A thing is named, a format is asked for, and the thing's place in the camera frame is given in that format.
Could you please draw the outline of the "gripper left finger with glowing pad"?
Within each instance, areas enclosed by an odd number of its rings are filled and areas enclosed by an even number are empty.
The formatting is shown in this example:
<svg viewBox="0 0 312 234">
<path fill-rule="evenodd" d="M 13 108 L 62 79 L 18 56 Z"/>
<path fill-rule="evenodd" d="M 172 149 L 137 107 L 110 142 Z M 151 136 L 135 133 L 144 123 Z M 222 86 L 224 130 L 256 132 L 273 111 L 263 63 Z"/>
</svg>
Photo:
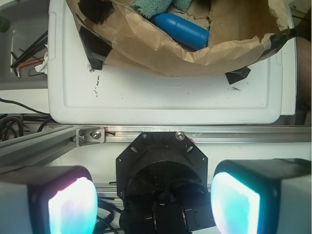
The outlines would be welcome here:
<svg viewBox="0 0 312 234">
<path fill-rule="evenodd" d="M 98 196 L 83 166 L 3 166 L 2 234 L 91 234 Z"/>
</svg>

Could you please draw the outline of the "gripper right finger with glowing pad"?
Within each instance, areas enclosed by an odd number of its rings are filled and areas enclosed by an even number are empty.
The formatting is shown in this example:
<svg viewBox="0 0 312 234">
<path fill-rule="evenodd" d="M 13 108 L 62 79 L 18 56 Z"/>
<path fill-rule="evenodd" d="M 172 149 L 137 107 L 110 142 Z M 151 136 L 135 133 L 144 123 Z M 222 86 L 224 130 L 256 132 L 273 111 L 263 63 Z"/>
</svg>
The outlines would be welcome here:
<svg viewBox="0 0 312 234">
<path fill-rule="evenodd" d="M 223 160 L 214 172 L 211 203 L 222 234 L 310 234 L 312 162 Z"/>
</svg>

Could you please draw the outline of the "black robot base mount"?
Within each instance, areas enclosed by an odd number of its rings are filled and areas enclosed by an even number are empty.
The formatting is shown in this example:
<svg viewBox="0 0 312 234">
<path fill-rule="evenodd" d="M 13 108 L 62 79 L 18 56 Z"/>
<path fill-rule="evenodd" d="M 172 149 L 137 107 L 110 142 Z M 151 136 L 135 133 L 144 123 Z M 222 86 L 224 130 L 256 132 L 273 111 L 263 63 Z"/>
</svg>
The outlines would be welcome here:
<svg viewBox="0 0 312 234">
<path fill-rule="evenodd" d="M 213 227 L 208 158 L 181 131 L 140 134 L 116 159 L 119 224 L 127 234 Z"/>
</svg>

